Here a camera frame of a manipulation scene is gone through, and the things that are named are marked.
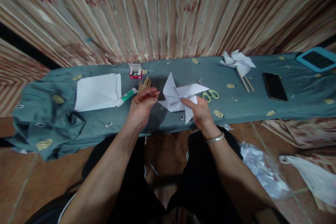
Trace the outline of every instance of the plastic bag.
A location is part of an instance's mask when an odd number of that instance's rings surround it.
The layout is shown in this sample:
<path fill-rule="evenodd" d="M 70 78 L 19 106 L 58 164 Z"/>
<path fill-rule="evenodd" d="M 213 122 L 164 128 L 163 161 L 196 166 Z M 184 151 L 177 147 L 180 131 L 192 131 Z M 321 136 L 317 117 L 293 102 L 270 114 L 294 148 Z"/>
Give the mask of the plastic bag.
<path fill-rule="evenodd" d="M 312 194 L 325 203 L 336 207 L 336 175 L 327 172 L 303 158 L 280 156 L 281 163 L 292 164 L 299 170 Z"/>
<path fill-rule="evenodd" d="M 268 195 L 276 200 L 286 197 L 290 189 L 280 178 L 278 166 L 269 156 L 252 144 L 243 142 L 239 146 L 244 163 L 257 177 Z"/>

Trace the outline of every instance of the green scissors handle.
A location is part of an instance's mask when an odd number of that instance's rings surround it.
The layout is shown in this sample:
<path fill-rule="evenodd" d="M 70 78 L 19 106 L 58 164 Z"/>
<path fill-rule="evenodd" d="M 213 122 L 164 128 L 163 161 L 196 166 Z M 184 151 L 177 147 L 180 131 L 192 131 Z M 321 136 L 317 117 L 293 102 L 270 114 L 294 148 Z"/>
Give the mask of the green scissors handle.
<path fill-rule="evenodd" d="M 219 94 L 215 90 L 211 90 L 211 89 L 202 93 L 202 98 L 205 99 L 207 102 L 211 102 L 211 97 L 214 99 L 218 99 Z"/>

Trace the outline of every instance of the glue stick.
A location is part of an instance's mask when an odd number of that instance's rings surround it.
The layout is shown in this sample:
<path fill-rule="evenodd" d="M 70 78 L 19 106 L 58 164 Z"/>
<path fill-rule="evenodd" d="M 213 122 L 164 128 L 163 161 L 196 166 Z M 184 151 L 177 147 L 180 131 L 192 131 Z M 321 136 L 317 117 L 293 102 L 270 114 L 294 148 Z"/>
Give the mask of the glue stick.
<path fill-rule="evenodd" d="M 130 91 L 128 91 L 126 94 L 124 94 L 122 97 L 120 97 L 120 99 L 118 99 L 115 102 L 115 105 L 117 107 L 120 107 L 121 105 L 123 105 L 126 101 L 128 101 L 128 99 L 130 99 L 134 94 L 136 94 L 138 91 L 137 89 L 134 87 L 132 88 Z"/>

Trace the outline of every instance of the stack of white paper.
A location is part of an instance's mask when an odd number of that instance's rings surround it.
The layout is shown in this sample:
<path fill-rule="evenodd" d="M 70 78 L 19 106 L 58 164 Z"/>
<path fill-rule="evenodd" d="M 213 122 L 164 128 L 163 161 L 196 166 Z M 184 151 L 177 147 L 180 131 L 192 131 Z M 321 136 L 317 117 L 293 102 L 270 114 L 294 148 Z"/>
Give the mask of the stack of white paper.
<path fill-rule="evenodd" d="M 77 82 L 75 110 L 83 112 L 114 107 L 120 97 L 120 73 L 80 79 Z"/>

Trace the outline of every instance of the blue tablet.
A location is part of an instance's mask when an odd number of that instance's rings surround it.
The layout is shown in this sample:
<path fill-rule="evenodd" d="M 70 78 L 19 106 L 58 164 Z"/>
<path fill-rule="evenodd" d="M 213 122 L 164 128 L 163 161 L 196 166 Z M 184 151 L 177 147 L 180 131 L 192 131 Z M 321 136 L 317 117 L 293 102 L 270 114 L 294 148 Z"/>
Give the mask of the blue tablet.
<path fill-rule="evenodd" d="M 315 72 L 324 72 L 336 67 L 336 54 L 322 47 L 314 47 L 296 58 Z"/>

